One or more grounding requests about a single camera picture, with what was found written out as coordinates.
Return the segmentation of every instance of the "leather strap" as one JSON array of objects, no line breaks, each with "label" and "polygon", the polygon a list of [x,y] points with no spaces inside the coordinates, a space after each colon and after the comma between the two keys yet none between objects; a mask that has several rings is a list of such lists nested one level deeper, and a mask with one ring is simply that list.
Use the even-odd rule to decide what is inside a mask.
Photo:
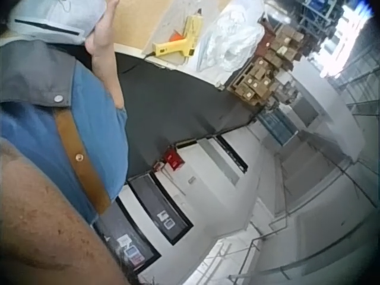
[{"label": "leather strap", "polygon": [[103,182],[100,180],[86,153],[70,109],[55,109],[54,118],[70,164],[87,198],[98,214],[104,213],[111,205],[111,201]]}]

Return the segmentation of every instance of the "shirt button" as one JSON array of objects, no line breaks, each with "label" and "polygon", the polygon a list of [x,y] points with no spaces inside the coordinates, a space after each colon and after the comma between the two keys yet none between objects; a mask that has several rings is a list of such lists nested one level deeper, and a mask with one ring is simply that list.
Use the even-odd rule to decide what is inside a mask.
[{"label": "shirt button", "polygon": [[60,103],[64,100],[64,97],[62,95],[57,95],[54,97],[54,102],[55,103]]},{"label": "shirt button", "polygon": [[77,161],[77,162],[81,162],[81,161],[83,161],[83,154],[81,154],[81,153],[78,153],[76,156],[75,156],[75,160]]}]

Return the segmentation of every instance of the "person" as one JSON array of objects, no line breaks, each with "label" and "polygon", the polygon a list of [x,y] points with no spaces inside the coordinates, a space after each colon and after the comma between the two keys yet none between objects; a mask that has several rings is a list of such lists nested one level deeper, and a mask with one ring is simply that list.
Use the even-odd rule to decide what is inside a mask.
[{"label": "person", "polygon": [[[1,2],[1,31],[18,1]],[[0,48],[2,277],[12,284],[130,284],[90,228],[97,213],[59,139],[53,112],[70,108],[110,200],[128,168],[126,111],[109,0],[85,41],[93,72],[41,41]]]}]

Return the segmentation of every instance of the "plastic bag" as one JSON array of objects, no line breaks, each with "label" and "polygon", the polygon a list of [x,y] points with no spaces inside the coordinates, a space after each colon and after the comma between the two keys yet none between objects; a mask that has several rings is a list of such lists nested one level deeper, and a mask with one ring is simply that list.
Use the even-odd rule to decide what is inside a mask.
[{"label": "plastic bag", "polygon": [[223,13],[200,43],[197,71],[218,66],[233,72],[243,67],[264,33],[262,25],[248,23],[240,7]]}]

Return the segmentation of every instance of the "floor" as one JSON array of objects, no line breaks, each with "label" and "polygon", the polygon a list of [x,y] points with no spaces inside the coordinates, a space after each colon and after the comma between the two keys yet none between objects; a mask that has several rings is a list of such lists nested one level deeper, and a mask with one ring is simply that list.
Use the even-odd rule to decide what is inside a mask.
[{"label": "floor", "polygon": [[184,73],[126,55],[117,61],[128,112],[128,178],[150,170],[169,145],[241,126],[258,112]]}]

